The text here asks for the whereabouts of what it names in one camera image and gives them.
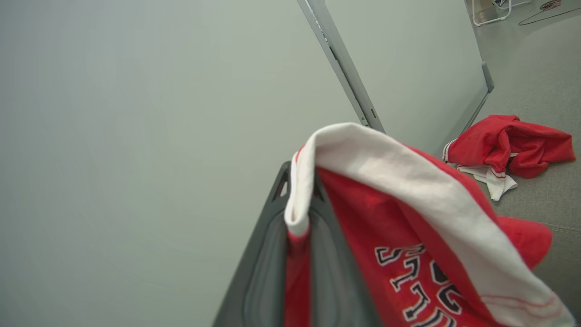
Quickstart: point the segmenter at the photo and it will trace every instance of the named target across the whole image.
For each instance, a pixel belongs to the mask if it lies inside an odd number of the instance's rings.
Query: jersey lettering
[[[393,261],[399,259],[402,253],[406,254],[406,257],[412,257],[414,255],[422,254],[426,251],[426,248],[423,244],[418,244],[412,247],[398,247],[393,248],[391,252],[389,251],[389,247],[376,247],[375,248],[375,256],[377,258],[377,262],[380,266],[385,266]]]
[[[442,311],[442,309],[436,308],[436,311],[428,319],[419,322],[412,327],[436,327],[440,326],[442,321],[447,321],[444,325],[446,327],[456,326],[456,320],[454,320],[454,318],[447,315],[444,311]]]
[[[460,294],[456,285],[450,284],[444,286],[438,291],[438,300],[440,300],[440,303],[442,303],[450,312],[459,315],[462,313],[462,308],[458,305],[458,302],[450,298],[450,294],[456,294],[456,296],[462,297],[462,294]]]
[[[381,266],[385,266],[390,262],[393,262],[401,256],[402,248],[394,248],[391,253],[389,253],[389,247],[376,247],[375,256],[377,257],[377,262]]]
[[[450,280],[448,276],[446,276],[440,269],[440,266],[437,265],[435,260],[430,262],[430,270],[432,271],[432,280],[434,283],[438,285],[445,285]]]
[[[412,293],[419,296],[419,300],[413,306],[403,310],[403,316],[406,321],[412,321],[418,318],[418,315],[428,306],[428,303],[430,303],[430,298],[426,295],[422,288],[422,284],[419,282],[415,282],[410,287],[410,290]]]
[[[400,291],[401,284],[407,282],[408,280],[413,280],[419,275],[419,256],[406,259],[403,262],[403,266],[410,269],[410,272],[405,275],[391,278],[389,280],[396,292]]]

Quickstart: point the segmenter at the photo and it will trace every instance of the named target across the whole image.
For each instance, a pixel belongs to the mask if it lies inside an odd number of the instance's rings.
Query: gray carpet
[[[527,36],[510,60],[476,121],[517,115],[563,130],[573,135],[578,160],[552,164],[534,179],[515,177],[518,187],[493,203],[494,209],[553,230],[551,251],[535,273],[581,321],[581,16]]]

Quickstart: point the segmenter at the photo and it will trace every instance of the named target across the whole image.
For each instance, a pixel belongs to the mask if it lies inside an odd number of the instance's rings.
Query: white trim
[[[309,138],[298,157],[297,179],[291,187],[291,194],[296,194],[287,203],[292,209],[285,211],[285,221],[308,225],[315,164],[413,207],[462,262],[478,294],[533,304],[554,296],[459,181],[393,138],[354,123],[330,125]],[[552,326],[554,321],[573,326],[560,301],[560,315],[550,319],[517,308],[486,306],[498,323],[507,326]]]
[[[498,173],[492,166],[458,166],[460,172],[468,173],[474,176],[474,179],[486,183],[490,199],[499,201],[504,193],[518,186],[516,181],[506,175],[505,172]]]
[[[444,151],[442,152],[442,160],[444,160],[445,163],[448,163],[448,151],[450,150],[450,146],[452,145],[452,143],[454,143],[454,141],[458,140],[457,138],[455,138],[454,140],[451,140],[450,142],[448,142],[448,144],[446,144],[446,146],[444,147]]]
[[[289,200],[287,202],[285,208],[285,223],[286,227],[288,228],[289,232],[295,236],[303,236],[307,230],[309,229],[309,219],[296,219],[296,215],[294,214],[295,206],[289,205],[289,203],[295,203],[295,198],[297,194],[297,181],[296,181],[296,157],[298,152],[292,156],[292,160],[290,162],[290,194]],[[311,181],[311,194],[313,192],[313,179]],[[302,184],[306,187],[309,187],[307,184],[309,180],[305,180]]]

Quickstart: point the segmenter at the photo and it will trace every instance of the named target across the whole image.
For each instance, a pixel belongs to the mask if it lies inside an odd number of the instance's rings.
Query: floor
[[[517,115],[523,121],[565,131],[573,135],[579,157],[581,10],[518,25],[545,1],[518,6],[503,22],[475,27],[482,59],[495,83],[476,121],[488,115]],[[581,0],[563,0],[559,8],[536,17],[579,7]],[[534,272],[581,321],[581,159],[552,163],[534,179],[514,178],[518,187],[494,202],[494,210],[541,222],[552,230],[551,250]],[[485,186],[481,188],[486,194]]]
[[[533,0],[530,4],[520,5],[513,8],[510,16],[501,22],[490,23],[480,27],[473,26],[480,48],[482,60],[488,64],[490,73],[496,87],[503,86],[503,74],[507,71],[508,63],[512,59],[513,53],[518,49],[521,42],[533,33],[543,27],[560,22],[567,18],[581,15],[581,9],[564,15],[545,19],[533,24],[518,26],[519,22],[531,17],[541,10],[539,7],[548,0]],[[476,10],[487,7],[487,3],[492,0],[476,0]],[[472,20],[471,0],[468,0],[468,11]],[[536,19],[542,19],[572,9],[581,8],[580,0],[562,0],[561,6],[548,10],[535,16],[533,19],[525,21],[532,22]],[[488,6],[486,9],[476,13],[477,21],[486,17],[494,18],[506,15],[506,11],[497,10],[494,6]]]

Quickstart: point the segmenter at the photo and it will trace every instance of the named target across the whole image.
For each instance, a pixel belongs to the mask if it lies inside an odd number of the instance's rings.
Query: gray wall
[[[488,92],[462,0],[310,1],[328,10],[385,133],[440,157]]]
[[[0,0],[0,326],[207,326],[280,164],[357,121],[295,0]]]

